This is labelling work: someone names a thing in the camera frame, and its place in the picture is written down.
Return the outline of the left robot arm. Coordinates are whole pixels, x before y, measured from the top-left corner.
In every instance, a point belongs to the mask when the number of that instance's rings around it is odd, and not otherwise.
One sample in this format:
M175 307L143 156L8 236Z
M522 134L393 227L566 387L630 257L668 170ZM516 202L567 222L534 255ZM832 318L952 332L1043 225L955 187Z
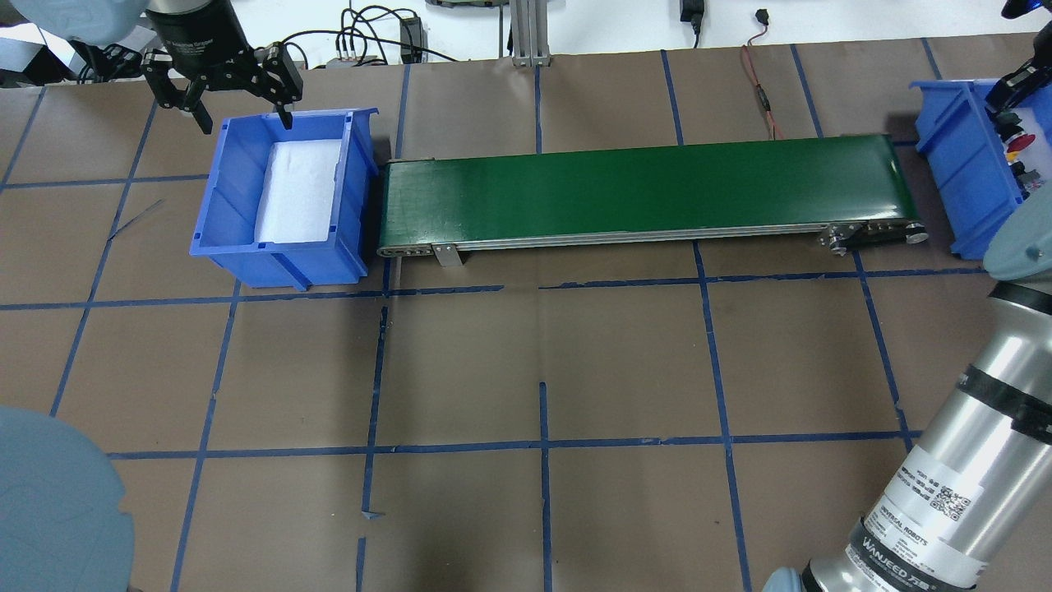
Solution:
M15 1L23 19L79 44L112 44L146 15L163 49L141 64L162 108L190 113L203 132L206 91L243 90L274 105L285 128L303 79L282 42L257 49L229 1ZM128 591L134 520L110 460L59 419L3 407L4 591Z

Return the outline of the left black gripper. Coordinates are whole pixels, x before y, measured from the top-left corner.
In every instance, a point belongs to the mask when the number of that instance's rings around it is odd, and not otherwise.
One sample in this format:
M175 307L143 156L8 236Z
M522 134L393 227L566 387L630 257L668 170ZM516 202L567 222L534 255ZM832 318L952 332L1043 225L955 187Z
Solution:
M144 12L162 44L143 57L143 75L163 109L191 113L204 135L214 130L205 91L243 90L270 102L285 130L303 79L285 42L257 48L229 1L150 1Z

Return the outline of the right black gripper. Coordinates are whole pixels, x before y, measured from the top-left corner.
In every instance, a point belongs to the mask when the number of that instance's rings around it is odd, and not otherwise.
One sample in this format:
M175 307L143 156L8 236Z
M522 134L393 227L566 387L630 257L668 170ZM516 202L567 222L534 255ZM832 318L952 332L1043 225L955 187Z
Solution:
M1047 86L1051 79L1051 23L1045 24L1033 40L1033 56L1016 72L1004 75L985 97L985 111L991 116L1011 111L1029 96Z

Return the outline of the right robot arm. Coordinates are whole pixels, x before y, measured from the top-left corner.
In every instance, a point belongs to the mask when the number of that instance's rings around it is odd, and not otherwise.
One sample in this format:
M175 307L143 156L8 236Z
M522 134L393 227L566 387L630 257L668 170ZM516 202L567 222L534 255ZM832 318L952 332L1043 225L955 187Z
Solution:
M999 79L920 80L951 251L994 278L995 326L837 556L767 591L972 591L1050 485L1050 28Z

